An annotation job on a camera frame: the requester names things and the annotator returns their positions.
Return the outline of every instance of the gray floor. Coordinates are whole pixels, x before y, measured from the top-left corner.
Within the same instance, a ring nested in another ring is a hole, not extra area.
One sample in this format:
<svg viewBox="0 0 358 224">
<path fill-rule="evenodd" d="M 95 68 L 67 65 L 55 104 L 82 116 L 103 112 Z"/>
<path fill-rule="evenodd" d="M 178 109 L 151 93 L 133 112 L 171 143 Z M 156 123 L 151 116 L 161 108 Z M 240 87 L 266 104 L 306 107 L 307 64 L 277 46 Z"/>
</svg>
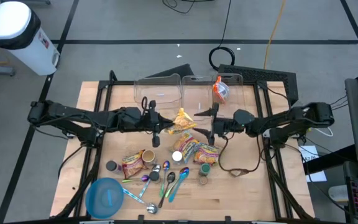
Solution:
<svg viewBox="0 0 358 224">
<path fill-rule="evenodd" d="M 347 0 L 358 24 L 358 0 Z M 72 0 L 51 6 L 29 3 L 51 39 L 58 40 Z M 185 10 L 188 2 L 178 2 Z M 167 9 L 160 0 L 80 0 L 68 40 L 220 39 L 228 1 L 196 3 L 186 15 Z M 233 0 L 226 39 L 269 39 L 281 1 Z M 357 40 L 338 1 L 288 0 L 275 39 Z M 105 80 L 113 69 L 120 80 L 134 80 L 184 63 L 197 75 L 212 75 L 208 53 L 216 44 L 64 45 L 62 59 L 48 99 L 75 106 L 81 82 Z M 225 45 L 236 53 L 236 65 L 262 68 L 266 45 Z M 17 70 L 13 78 L 0 76 L 0 205 L 28 130 L 31 101 L 39 98 L 45 77 L 39 77 L 9 55 Z M 229 63 L 216 52 L 215 62 Z M 333 102 L 345 94 L 344 79 L 358 77 L 357 45 L 272 45 L 268 69 L 295 72 L 299 103 Z M 347 108 L 334 112 L 333 138 L 309 133 L 309 138 L 335 151 L 353 143 Z M 46 131 L 56 132 L 52 128 Z M 36 133 L 5 222 L 48 218 L 57 184 L 57 169 L 66 142 Z M 326 171 L 327 190 L 343 184 L 342 167 Z M 316 216 L 344 221 L 344 213 L 310 185 Z"/>
</svg>

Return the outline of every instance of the blue plastic bowl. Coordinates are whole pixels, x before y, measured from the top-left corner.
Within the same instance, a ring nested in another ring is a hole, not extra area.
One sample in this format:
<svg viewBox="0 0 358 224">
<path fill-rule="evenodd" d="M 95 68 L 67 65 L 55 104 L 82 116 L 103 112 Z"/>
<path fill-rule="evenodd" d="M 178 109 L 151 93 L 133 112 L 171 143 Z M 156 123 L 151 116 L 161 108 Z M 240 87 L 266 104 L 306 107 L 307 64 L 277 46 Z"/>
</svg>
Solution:
<svg viewBox="0 0 358 224">
<path fill-rule="evenodd" d="M 102 178 L 91 185 L 85 197 L 89 214 L 104 219 L 113 216 L 124 201 L 121 184 L 112 178 Z"/>
</svg>

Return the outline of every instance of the white trash can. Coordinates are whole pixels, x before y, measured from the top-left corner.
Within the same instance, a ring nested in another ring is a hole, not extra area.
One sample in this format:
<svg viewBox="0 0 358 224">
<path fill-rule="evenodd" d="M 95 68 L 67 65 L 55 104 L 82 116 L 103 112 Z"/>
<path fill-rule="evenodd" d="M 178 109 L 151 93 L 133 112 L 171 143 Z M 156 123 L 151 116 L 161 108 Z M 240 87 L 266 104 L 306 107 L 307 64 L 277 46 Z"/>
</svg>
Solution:
<svg viewBox="0 0 358 224">
<path fill-rule="evenodd" d="M 38 75 L 56 72 L 60 54 L 41 29 L 38 16 L 22 2 L 0 4 L 0 48 Z"/>
</svg>

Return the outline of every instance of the wooden tabletop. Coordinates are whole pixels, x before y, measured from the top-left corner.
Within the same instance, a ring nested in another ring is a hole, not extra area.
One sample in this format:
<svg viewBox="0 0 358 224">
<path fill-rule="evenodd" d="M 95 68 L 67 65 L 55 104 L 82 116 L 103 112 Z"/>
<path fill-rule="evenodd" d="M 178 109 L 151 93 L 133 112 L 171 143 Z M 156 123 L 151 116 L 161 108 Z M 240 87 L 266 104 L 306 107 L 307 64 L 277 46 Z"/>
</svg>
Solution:
<svg viewBox="0 0 358 224">
<path fill-rule="evenodd" d="M 268 82 L 268 86 L 273 91 L 285 95 L 282 82 Z M 98 82 L 83 82 L 78 98 L 77 108 L 90 111 L 93 110 L 96 100 L 97 87 Z M 242 108 L 257 116 L 257 107 L 255 104 L 253 87 L 243 86 L 241 88 L 244 96 L 240 99 L 243 99 L 244 102 L 239 103 L 239 105 L 232 105 L 231 108 L 223 108 L 222 113 L 226 114 L 222 115 L 232 118 L 231 111 L 236 110 L 237 108 Z M 265 103 L 262 90 L 260 91 L 260 95 L 262 105 L 264 107 L 264 116 L 266 116 L 267 113 L 264 106 Z M 188 105 L 198 105 L 198 108 L 201 109 L 203 106 L 200 106 L 198 98 L 201 98 L 202 96 L 202 94 L 194 94 L 185 100 Z M 288 109 L 288 103 L 282 96 L 269 93 L 269 97 L 273 113 L 279 113 Z M 113 86 L 110 110 L 120 108 L 122 106 L 138 106 L 138 104 L 134 101 L 133 86 Z M 166 110 L 164 113 L 172 114 L 173 112 Z M 208 128 L 208 124 L 205 121 L 199 121 L 199 123 L 200 127 Z M 191 133 L 199 141 L 206 142 L 206 138 L 201 134 L 194 131 L 191 131 Z M 158 148 L 153 148 L 151 135 L 146 133 L 106 134 L 104 137 L 98 178 L 111 177 L 121 181 L 123 176 L 113 174 L 106 169 L 107 161 L 115 160 L 120 162 L 124 156 L 134 154 L 142 149 L 154 150 L 159 164 L 162 164 L 165 160 L 171 161 L 172 153 L 170 152 L 170 148 L 179 137 L 180 135 L 168 135 L 161 133 L 161 145 Z M 293 139 L 288 140 L 287 144 L 298 147 L 297 142 Z M 77 139 L 69 140 L 65 158 L 77 149 L 79 145 L 80 143 Z M 224 140 L 216 138 L 215 146 L 223 147 Z M 299 152 L 286 147 L 281 149 L 281 153 L 289 191 L 293 194 L 305 211 L 311 216 L 314 216 L 310 193 L 306 183 L 305 173 L 303 172 Z M 55 198 L 53 200 L 52 210 L 50 212 L 51 215 L 59 213 L 78 189 L 84 156 L 85 150 L 82 150 L 70 159 L 63 167 L 58 181 Z M 227 149 L 222 155 L 221 163 L 227 169 L 238 167 L 253 169 L 257 164 L 258 157 L 259 152 L 256 138 L 250 138 L 246 134 L 235 134 L 229 141 Z M 200 165 L 194 164 L 192 159 L 187 163 L 187 165 L 182 166 L 176 166 L 171 163 L 170 171 L 174 171 L 178 175 L 178 171 L 185 166 L 190 168 L 188 178 L 185 179 L 180 186 L 175 200 L 172 203 L 165 200 L 164 205 L 158 211 L 158 214 L 152 215 L 147 213 L 144 205 L 128 196 L 124 196 L 124 203 L 121 209 L 114 216 L 112 216 L 111 219 L 136 220 L 138 215 L 145 215 L 146 220 L 224 220 L 224 217 L 228 215 L 235 221 L 272 221 L 275 219 L 267 168 L 264 161 L 260 163 L 259 168 L 255 172 L 251 172 L 237 178 L 231 177 L 227 172 L 221 170 L 219 166 L 213 167 L 208 176 L 208 183 L 203 186 L 198 183 L 198 170 Z M 150 169 L 143 170 L 141 173 L 137 174 L 136 177 L 149 174 L 149 172 Z M 144 183 L 129 182 L 122 185 L 133 194 L 138 195 L 142 190 Z M 160 197 L 158 195 L 160 188 L 161 184 L 150 183 L 142 199 L 145 202 L 158 204 L 160 201 Z M 279 188 L 277 189 L 281 213 L 282 216 L 285 217 L 286 215 L 282 194 Z M 81 214 L 85 214 L 84 201 Z"/>
</svg>

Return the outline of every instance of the snack bag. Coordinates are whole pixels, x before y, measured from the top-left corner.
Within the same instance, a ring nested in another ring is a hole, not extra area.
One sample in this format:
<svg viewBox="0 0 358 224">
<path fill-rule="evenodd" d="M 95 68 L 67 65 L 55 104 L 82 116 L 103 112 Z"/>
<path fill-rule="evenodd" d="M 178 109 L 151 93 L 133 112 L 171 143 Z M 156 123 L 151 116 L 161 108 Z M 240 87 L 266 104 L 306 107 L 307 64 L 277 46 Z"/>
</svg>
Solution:
<svg viewBox="0 0 358 224">
<path fill-rule="evenodd" d="M 184 130 L 197 126 L 197 124 L 192 120 L 192 118 L 185 113 L 185 110 L 183 108 L 179 109 L 177 117 L 175 118 L 173 123 L 175 123 L 173 126 L 170 126 L 169 128 L 165 129 L 165 131 L 169 134 L 178 134 Z"/>
<path fill-rule="evenodd" d="M 175 142 L 172 147 L 173 151 L 180 151 L 185 164 L 189 160 L 190 156 L 197 150 L 199 141 L 195 140 L 190 132 L 185 131 L 181 135 L 181 138 Z"/>
<path fill-rule="evenodd" d="M 205 143 L 198 144 L 198 150 L 194 156 L 194 162 L 198 164 L 208 163 L 211 166 L 218 163 L 219 148 Z"/>
<path fill-rule="evenodd" d="M 144 149 L 131 156 L 122 158 L 122 169 L 124 170 L 125 179 L 132 177 L 142 169 L 147 169 L 142 160 Z"/>
<path fill-rule="evenodd" d="M 225 103 L 226 99 L 229 97 L 229 87 L 224 82 L 222 82 L 221 76 L 218 76 L 218 79 L 212 86 L 212 91 L 214 94 L 215 102 Z"/>
</svg>

